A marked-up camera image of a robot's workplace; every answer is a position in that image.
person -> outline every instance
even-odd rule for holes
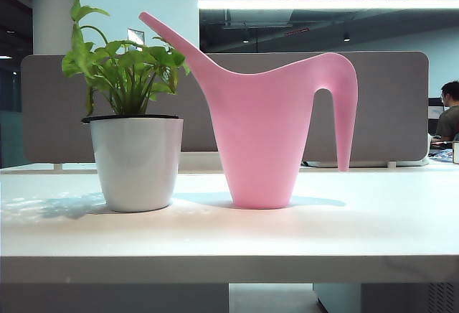
[[[440,114],[436,137],[432,142],[452,141],[459,134],[459,81],[446,83],[442,87],[441,98],[443,105],[449,109]]]

fluorescent light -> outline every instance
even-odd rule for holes
[[[459,0],[199,0],[200,9],[459,9]]]

floor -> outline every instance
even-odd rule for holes
[[[230,284],[229,313],[322,313],[312,284]]]

black hair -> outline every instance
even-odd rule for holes
[[[451,81],[442,87],[443,96],[450,94],[454,100],[459,100],[459,81]]]

gray desk divider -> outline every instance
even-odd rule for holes
[[[359,79],[351,165],[422,159],[427,152],[426,56],[421,52],[340,53],[354,64]],[[317,54],[210,57],[229,70],[256,73]],[[64,77],[61,59],[59,55],[32,55],[22,62],[24,152],[31,162],[93,162],[90,130],[80,123],[85,115],[85,81],[82,76]],[[181,77],[178,94],[160,96],[147,112],[176,114],[184,119],[182,151],[217,150],[209,110],[193,75]],[[95,115],[109,113],[109,105],[98,96]],[[303,159],[336,161],[331,95],[324,90],[317,92],[314,100]]]

